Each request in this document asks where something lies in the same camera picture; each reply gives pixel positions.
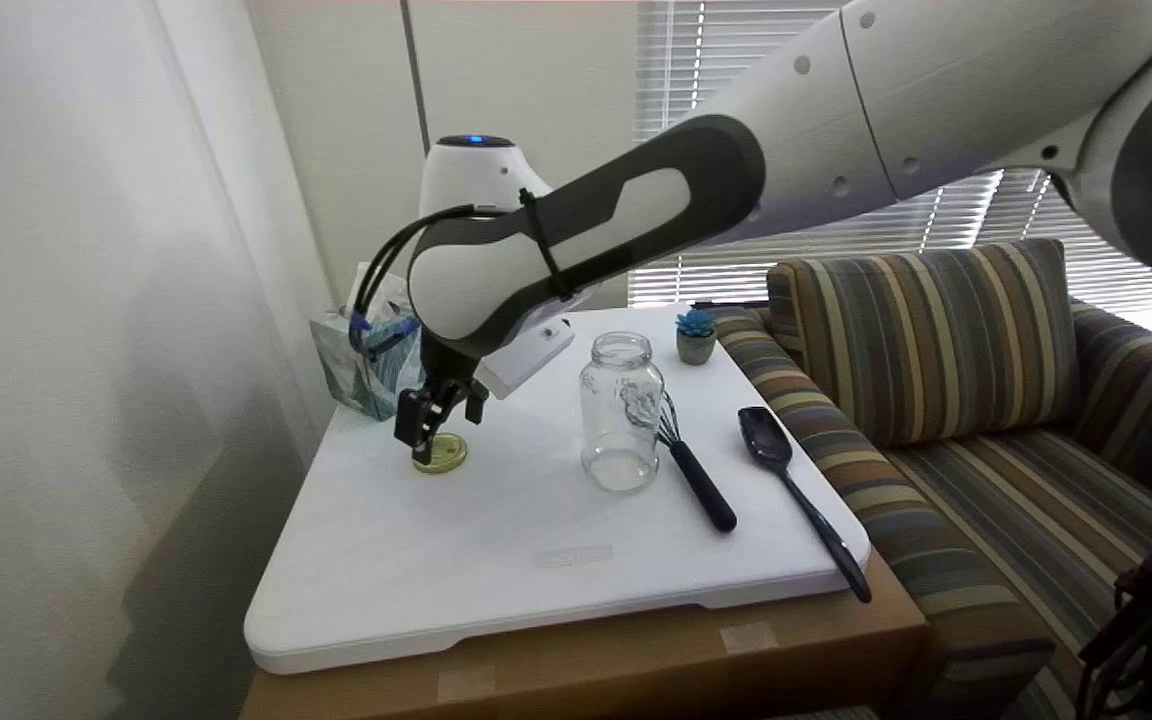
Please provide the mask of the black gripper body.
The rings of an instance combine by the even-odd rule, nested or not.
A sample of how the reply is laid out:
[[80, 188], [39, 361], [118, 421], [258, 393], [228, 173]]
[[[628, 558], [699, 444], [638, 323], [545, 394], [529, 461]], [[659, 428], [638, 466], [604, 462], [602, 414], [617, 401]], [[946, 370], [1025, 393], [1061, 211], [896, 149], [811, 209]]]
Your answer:
[[460, 356], [437, 337], [421, 340], [421, 361], [431, 421], [443, 425], [451, 412], [464, 412], [473, 425], [480, 425], [487, 387], [478, 381], [478, 361]]

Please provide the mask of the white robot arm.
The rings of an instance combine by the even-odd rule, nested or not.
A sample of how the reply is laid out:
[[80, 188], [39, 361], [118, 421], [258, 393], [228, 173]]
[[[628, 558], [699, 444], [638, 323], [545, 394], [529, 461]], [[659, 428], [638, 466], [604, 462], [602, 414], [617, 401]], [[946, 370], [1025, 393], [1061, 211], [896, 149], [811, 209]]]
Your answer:
[[478, 365], [590, 283], [998, 166], [1047, 173], [1152, 267], [1152, 0], [848, 0], [623, 157], [503, 216], [439, 211], [410, 258], [424, 381], [397, 435], [478, 412]]

